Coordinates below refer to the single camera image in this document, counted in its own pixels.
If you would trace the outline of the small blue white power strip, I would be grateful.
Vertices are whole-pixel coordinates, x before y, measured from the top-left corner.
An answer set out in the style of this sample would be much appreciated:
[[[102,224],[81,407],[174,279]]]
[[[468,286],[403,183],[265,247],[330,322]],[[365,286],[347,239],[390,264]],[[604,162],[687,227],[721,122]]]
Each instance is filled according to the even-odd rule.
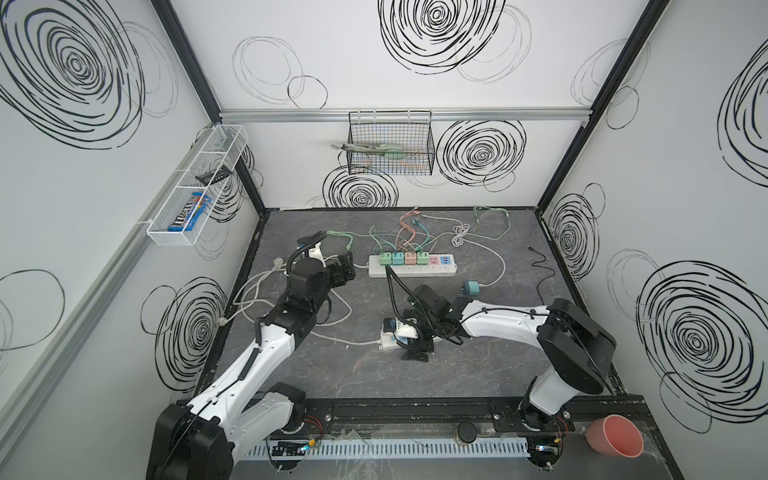
[[[385,318],[382,321],[380,348],[390,350],[400,347],[400,343],[408,343],[408,338],[399,334],[399,322],[395,318]]]

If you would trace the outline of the large multicolour power strip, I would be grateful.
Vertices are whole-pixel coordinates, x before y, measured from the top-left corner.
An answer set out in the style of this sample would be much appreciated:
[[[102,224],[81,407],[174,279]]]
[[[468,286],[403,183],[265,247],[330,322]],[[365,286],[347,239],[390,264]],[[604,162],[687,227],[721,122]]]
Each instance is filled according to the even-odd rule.
[[[402,266],[382,266],[377,254],[370,255],[367,262],[368,275],[370,278],[385,278],[387,267],[403,278],[453,277],[456,275],[458,268],[452,254],[416,253],[418,258],[415,265]]]

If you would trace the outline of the pink charger plug with cable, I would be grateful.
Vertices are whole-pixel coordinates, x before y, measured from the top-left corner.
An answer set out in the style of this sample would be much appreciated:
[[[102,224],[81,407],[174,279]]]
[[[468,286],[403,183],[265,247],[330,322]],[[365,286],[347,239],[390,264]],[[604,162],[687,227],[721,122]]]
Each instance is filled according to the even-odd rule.
[[[418,214],[418,208],[414,207],[403,214],[398,220],[400,228],[395,236],[395,251],[402,255],[404,265],[415,265],[417,263],[417,248],[413,244],[416,238],[416,230],[408,221]]]

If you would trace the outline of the green charger plug with cable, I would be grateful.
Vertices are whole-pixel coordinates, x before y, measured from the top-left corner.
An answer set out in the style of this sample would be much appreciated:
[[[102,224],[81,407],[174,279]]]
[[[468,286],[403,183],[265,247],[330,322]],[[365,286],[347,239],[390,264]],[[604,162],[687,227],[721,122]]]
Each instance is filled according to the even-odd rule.
[[[333,231],[329,230],[327,235],[335,238],[342,238],[346,240],[345,249],[351,251],[356,239],[371,239],[376,243],[373,252],[378,255],[378,260],[382,265],[393,264],[394,245],[386,243],[378,234],[358,234],[348,231]]]

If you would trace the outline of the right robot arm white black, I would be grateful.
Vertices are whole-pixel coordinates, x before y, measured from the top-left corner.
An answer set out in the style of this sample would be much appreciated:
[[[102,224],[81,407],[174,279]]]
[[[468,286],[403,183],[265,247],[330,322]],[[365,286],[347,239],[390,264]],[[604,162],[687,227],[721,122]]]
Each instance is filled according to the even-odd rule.
[[[394,339],[405,358],[426,362],[434,341],[461,346],[466,339],[496,338],[539,348],[549,365],[530,383],[517,406],[525,428],[543,431],[563,416],[566,403],[578,395],[601,395],[616,340],[584,310],[556,298],[548,305],[505,306],[468,297],[449,302],[426,285],[407,292],[408,307],[390,296]]]

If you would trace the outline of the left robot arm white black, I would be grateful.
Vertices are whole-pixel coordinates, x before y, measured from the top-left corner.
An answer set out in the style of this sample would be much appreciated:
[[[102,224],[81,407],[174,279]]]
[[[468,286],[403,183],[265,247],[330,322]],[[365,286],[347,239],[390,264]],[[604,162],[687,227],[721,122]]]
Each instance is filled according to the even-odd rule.
[[[276,430],[298,430],[303,391],[278,383],[254,397],[273,371],[317,323],[332,289],[356,276],[354,257],[330,261],[296,250],[286,262],[287,283],[275,306],[256,321],[248,348],[207,389],[158,417],[149,454],[149,479],[227,479],[258,442]]]

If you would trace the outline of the black round knob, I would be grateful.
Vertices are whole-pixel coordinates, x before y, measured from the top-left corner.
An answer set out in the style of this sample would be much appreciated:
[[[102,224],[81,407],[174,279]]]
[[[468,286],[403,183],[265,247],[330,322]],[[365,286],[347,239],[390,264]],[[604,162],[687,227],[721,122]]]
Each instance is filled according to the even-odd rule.
[[[458,443],[470,445],[477,440],[477,428],[471,422],[461,422],[456,427],[454,437]]]

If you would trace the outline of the blue candy packet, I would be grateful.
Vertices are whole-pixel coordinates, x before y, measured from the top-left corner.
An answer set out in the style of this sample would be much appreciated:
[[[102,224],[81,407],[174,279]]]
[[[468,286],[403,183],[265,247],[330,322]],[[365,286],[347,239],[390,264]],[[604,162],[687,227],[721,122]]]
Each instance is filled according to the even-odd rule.
[[[210,197],[200,192],[190,195],[176,218],[167,227],[169,232],[186,232],[194,229],[198,218],[206,211]]]

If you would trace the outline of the black remote control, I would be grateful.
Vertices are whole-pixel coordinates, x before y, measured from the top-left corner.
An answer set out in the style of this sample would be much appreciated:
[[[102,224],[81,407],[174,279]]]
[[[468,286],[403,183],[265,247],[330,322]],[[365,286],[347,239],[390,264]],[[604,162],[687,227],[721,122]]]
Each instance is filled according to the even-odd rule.
[[[212,169],[200,175],[196,175],[195,179],[202,186],[210,186],[210,185],[215,185],[223,180],[226,180],[231,175],[232,175],[232,171],[226,165],[222,165],[216,169]]]

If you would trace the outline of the green kitchen tongs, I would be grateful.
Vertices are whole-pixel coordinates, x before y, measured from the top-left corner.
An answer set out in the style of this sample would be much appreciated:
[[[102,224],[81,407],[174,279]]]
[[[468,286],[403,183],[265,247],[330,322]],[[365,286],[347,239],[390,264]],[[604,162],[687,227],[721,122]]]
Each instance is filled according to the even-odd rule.
[[[354,144],[342,143],[339,145],[331,144],[331,148],[347,153],[358,153],[365,155],[381,156],[389,160],[405,159],[409,153],[399,144],[379,143],[379,144]]]

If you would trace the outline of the pink plastic cup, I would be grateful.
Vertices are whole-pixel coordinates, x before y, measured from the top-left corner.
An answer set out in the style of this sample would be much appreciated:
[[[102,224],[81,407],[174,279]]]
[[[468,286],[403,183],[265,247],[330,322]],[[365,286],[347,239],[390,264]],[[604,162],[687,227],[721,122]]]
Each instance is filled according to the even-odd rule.
[[[594,421],[586,430],[589,446],[596,452],[623,458],[638,458],[644,452],[644,440],[629,419],[612,414]]]

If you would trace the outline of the black front rail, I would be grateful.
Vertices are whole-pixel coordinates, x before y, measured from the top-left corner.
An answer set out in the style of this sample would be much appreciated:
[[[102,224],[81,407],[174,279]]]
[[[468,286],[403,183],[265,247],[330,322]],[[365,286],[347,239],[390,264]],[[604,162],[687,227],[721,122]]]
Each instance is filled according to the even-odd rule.
[[[551,417],[531,407],[523,408],[522,402],[520,397],[301,399],[290,403],[287,418],[269,431],[317,431],[328,435],[341,424],[474,422],[491,423],[499,433],[554,434],[610,414],[640,421],[651,416],[645,400],[637,395],[577,396]]]

